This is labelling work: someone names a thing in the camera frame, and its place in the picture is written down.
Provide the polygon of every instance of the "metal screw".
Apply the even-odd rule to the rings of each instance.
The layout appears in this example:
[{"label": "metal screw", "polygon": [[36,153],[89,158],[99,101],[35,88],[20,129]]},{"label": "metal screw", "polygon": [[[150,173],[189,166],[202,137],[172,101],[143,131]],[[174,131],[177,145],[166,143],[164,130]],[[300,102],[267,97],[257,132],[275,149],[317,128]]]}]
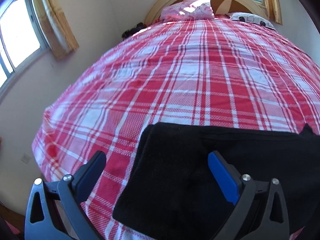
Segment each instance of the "metal screw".
[{"label": "metal screw", "polygon": [[71,179],[72,179],[72,175],[70,175],[70,174],[67,174],[67,175],[63,176],[63,180],[64,181],[69,181]]},{"label": "metal screw", "polygon": [[37,179],[35,180],[35,184],[36,184],[36,185],[40,185],[41,182],[42,182],[42,179],[40,179],[40,178],[37,178]]},{"label": "metal screw", "polygon": [[275,184],[275,185],[278,185],[279,184],[279,179],[273,178],[272,179],[272,183]]},{"label": "metal screw", "polygon": [[243,179],[244,181],[249,181],[249,180],[251,179],[251,176],[250,176],[249,174],[243,174],[243,175],[242,175],[242,179]]}]

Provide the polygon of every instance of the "plaid blanket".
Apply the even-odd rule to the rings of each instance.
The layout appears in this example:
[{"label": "plaid blanket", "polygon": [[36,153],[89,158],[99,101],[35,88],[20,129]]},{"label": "plaid blanket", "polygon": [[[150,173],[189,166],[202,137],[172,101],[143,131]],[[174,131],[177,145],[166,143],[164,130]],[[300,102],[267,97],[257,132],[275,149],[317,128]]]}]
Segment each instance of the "plaid blanket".
[{"label": "plaid blanket", "polygon": [[158,22],[105,53],[48,107],[32,148],[48,181],[104,151],[107,165],[82,207],[106,239],[147,239],[112,210],[148,124],[298,133],[308,123],[319,134],[319,84],[318,66],[276,31],[227,19]]}]

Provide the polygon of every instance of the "black towel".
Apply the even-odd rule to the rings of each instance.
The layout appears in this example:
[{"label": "black towel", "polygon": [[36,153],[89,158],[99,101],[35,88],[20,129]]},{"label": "black towel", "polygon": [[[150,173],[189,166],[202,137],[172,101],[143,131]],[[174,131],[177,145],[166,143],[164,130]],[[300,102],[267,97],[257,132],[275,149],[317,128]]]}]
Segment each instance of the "black towel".
[{"label": "black towel", "polygon": [[113,218],[156,239],[210,239],[234,206],[208,168],[218,150],[253,179],[281,182],[290,233],[302,228],[320,200],[320,136],[169,123],[143,132]]}]

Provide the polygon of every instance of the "white pillowcase with black pattern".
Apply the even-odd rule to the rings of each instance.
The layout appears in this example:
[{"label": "white pillowcase with black pattern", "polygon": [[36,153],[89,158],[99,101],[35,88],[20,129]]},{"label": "white pillowcase with black pattern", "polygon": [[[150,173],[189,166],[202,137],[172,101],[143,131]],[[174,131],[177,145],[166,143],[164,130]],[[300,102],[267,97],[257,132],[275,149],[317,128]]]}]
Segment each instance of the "white pillowcase with black pattern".
[{"label": "white pillowcase with black pattern", "polygon": [[229,13],[230,20],[232,21],[241,21],[241,22],[246,22],[246,23],[254,23],[257,25],[265,26],[269,29],[275,30],[275,27],[272,25],[271,22],[266,20],[265,18],[255,15],[252,13],[241,13],[241,12],[236,12],[236,13]]}]

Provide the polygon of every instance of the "blue clamp pad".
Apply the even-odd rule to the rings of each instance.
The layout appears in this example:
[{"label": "blue clamp pad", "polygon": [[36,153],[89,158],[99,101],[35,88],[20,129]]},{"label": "blue clamp pad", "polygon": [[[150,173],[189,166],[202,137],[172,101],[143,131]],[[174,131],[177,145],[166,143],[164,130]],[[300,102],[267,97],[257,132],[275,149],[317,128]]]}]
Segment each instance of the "blue clamp pad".
[{"label": "blue clamp pad", "polygon": [[220,160],[214,152],[211,152],[208,155],[208,165],[226,200],[236,205],[240,198],[239,187],[235,182],[236,178],[232,178],[230,169],[226,167],[228,164],[224,159]]}]

